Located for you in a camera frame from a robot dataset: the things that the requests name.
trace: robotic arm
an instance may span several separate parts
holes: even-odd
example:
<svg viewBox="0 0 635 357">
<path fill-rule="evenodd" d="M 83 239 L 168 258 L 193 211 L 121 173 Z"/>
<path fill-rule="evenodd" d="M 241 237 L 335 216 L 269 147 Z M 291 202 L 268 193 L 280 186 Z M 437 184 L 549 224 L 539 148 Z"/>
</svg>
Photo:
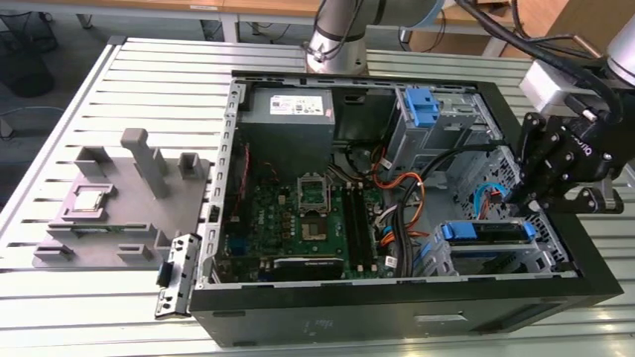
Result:
<svg viewBox="0 0 635 357">
<path fill-rule="evenodd" d="M 365 26 L 424 26 L 433 21 L 441 4 L 441 0 L 323 0 L 305 46 L 309 69 L 316 73 L 363 73 Z M 539 112 L 524 116 L 515 150 L 520 182 L 505 203 L 517 216 L 540 209 L 621 213 L 624 205 L 611 182 L 635 158 L 635 120 L 628 118 L 635 113 L 635 18 L 611 42 L 605 57 L 577 36 L 559 37 L 579 40 L 592 55 L 588 57 L 595 57 L 580 62 L 547 51 L 579 53 L 548 43 L 557 38 L 528 38 L 521 27 L 517 36 L 473 1 L 456 0 L 456 4 L 491 36 L 536 58 L 520 89 Z M 564 195 L 580 184 L 584 187 L 577 196 L 567 199 Z"/>
</svg>

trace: sticker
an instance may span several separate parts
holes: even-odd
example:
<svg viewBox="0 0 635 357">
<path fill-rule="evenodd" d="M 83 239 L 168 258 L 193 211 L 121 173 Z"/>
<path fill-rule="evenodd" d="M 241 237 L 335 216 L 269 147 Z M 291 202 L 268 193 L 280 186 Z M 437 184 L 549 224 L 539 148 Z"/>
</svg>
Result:
<svg viewBox="0 0 635 357">
<path fill-rule="evenodd" d="M 397 267 L 397 259 L 395 257 L 391 257 L 389 255 L 385 256 L 385 263 L 384 265 L 392 269 Z"/>
<path fill-rule="evenodd" d="M 204 6 L 204 5 L 189 5 L 189 8 L 193 10 L 212 10 L 212 11 L 216 11 L 219 9 L 216 6 Z"/>
<path fill-rule="evenodd" d="M 379 163 L 381 164 L 383 167 L 385 167 L 387 170 L 389 170 L 389 168 L 393 166 L 393 163 L 385 160 L 384 158 L 379 160 Z"/>
<path fill-rule="evenodd" d="M 88 234 L 88 233 L 109 233 L 105 228 L 70 228 L 70 231 L 75 233 Z"/>
<path fill-rule="evenodd" d="M 271 115 L 324 115 L 321 97 L 275 95 L 271 97 Z"/>
</svg>

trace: white label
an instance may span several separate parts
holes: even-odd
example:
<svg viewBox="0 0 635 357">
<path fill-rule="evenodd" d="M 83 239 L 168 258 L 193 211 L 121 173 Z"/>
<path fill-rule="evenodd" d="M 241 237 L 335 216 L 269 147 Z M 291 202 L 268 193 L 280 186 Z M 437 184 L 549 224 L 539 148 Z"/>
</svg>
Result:
<svg viewBox="0 0 635 357">
<path fill-rule="evenodd" d="M 73 232 L 76 233 L 108 233 L 108 230 L 105 228 L 76 228 L 72 229 Z"/>
<path fill-rule="evenodd" d="M 387 170 L 389 170 L 389 168 L 393 166 L 393 163 L 385 160 L 384 158 L 379 160 L 379 163 L 381 164 L 383 167 L 385 167 Z"/>
<path fill-rule="evenodd" d="M 415 316 L 415 321 L 417 323 L 424 322 L 444 322 L 444 321 L 467 321 L 465 316 L 456 315 L 417 315 Z"/>
<path fill-rule="evenodd" d="M 395 257 L 391 257 L 389 255 L 385 256 L 385 263 L 384 265 L 388 266 L 389 268 L 395 269 L 397 267 L 397 259 Z"/>
<path fill-rule="evenodd" d="M 219 9 L 216 6 L 203 6 L 203 5 L 189 5 L 189 8 L 193 10 L 212 10 L 212 11 L 216 11 Z"/>
<path fill-rule="evenodd" d="M 271 97 L 272 115 L 324 115 L 321 97 L 275 95 Z"/>
</svg>

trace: gray floor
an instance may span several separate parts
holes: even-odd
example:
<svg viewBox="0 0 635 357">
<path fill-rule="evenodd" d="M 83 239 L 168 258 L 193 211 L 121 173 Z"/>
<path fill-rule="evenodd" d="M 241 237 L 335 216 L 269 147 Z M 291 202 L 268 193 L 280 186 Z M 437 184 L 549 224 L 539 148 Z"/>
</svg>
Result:
<svg viewBox="0 0 635 357">
<path fill-rule="evenodd" d="M 42 57 L 56 78 L 56 88 L 41 97 L 22 99 L 14 97 L 8 89 L 0 86 L 0 113 L 22 106 L 65 108 L 103 46 L 113 35 L 188 40 L 204 40 L 207 37 L 208 40 L 213 38 L 216 41 L 223 41 L 223 30 L 219 29 L 217 22 L 204 23 L 204 36 L 201 24 L 196 20 L 93 16 L 93 28 L 84 30 L 73 15 L 53 13 L 52 17 L 50 26 L 60 47 Z M 277 39 L 285 28 L 287 25 L 273 24 L 261 28 L 260 36 L 253 36 L 252 28 L 243 23 L 241 41 L 269 43 L 269 40 L 275 39 L 275 43 L 280 45 L 300 45 L 303 41 L 308 41 L 312 33 L 311 26 L 292 25 L 284 37 Z M 396 31 L 369 29 L 365 36 L 368 48 L 401 51 L 396 34 Z M 16 130 L 16 136 L 10 141 L 0 141 L 0 209 L 58 118 L 58 112 L 44 109 L 22 111 L 5 117 Z"/>
</svg>

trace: ram slot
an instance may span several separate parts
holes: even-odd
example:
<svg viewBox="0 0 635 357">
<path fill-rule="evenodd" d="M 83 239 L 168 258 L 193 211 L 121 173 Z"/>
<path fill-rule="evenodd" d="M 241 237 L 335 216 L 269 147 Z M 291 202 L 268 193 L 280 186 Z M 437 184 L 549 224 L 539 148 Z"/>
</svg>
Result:
<svg viewBox="0 0 635 357">
<path fill-rule="evenodd" d="M 341 200 L 344 208 L 344 229 L 347 230 L 348 262 L 351 264 L 351 270 L 356 271 L 357 267 L 361 267 L 361 249 L 357 243 L 352 190 L 341 190 Z"/>
<path fill-rule="evenodd" d="M 365 212 L 364 191 L 353 190 L 355 227 L 357 231 L 357 247 L 361 253 L 361 265 L 369 271 L 373 264 L 373 251 L 369 241 L 368 219 Z"/>
</svg>

